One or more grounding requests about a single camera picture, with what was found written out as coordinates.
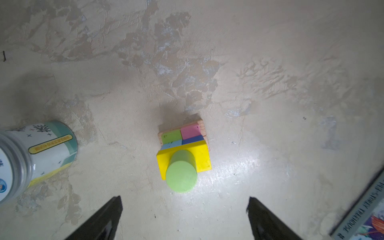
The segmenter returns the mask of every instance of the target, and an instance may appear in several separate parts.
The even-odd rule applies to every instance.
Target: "pink block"
[[[189,125],[186,127],[182,127],[180,131],[181,131],[181,136],[183,137],[183,140],[201,135],[200,126],[198,123]]]

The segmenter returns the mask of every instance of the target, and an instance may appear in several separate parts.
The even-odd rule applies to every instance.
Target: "yellow label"
[[[55,175],[56,173],[60,172],[61,170],[64,170],[66,169],[67,167],[69,167],[72,163],[67,163],[65,164],[64,166],[61,166],[59,167],[58,169],[56,170],[53,170],[52,172],[48,173],[48,174],[45,174],[44,176],[41,176],[41,177],[37,177],[35,179],[32,179],[32,181],[29,183],[28,187],[31,187],[33,185],[36,185],[38,184],[39,182],[42,182],[42,181],[45,181],[46,179],[52,177],[53,175]]]
[[[71,134],[67,134],[65,136],[62,136],[62,137],[58,137],[58,138],[55,138],[55,139],[52,139],[52,140],[49,140],[48,142],[43,142],[39,145],[36,145],[36,146],[33,146],[33,147],[30,147],[28,149],[28,152],[30,154],[36,154],[38,152],[41,152],[41,151],[44,151],[44,150],[47,150],[48,148],[51,148],[51,147],[54,147],[54,146],[57,146],[63,142],[66,142],[66,141],[69,141],[71,140],[73,137]]]

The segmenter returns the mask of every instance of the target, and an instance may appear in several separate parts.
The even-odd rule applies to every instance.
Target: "yellow block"
[[[176,151],[184,149],[190,151],[195,157],[197,172],[204,172],[212,169],[208,146],[205,140],[193,142],[178,147],[160,150],[157,153],[157,163],[159,164],[160,174],[163,180],[166,179],[166,172],[172,155]]]

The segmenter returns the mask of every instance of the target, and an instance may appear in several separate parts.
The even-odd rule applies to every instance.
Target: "green block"
[[[183,140],[183,137],[181,136],[180,129],[177,129],[163,133],[163,135],[161,135],[161,140],[163,141],[163,144],[167,144],[177,140]]]

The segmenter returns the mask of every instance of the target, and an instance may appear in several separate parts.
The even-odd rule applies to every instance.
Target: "book spine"
[[[371,212],[384,197],[384,172],[374,181],[357,204],[333,232],[335,240],[349,240],[356,230],[368,219]]]

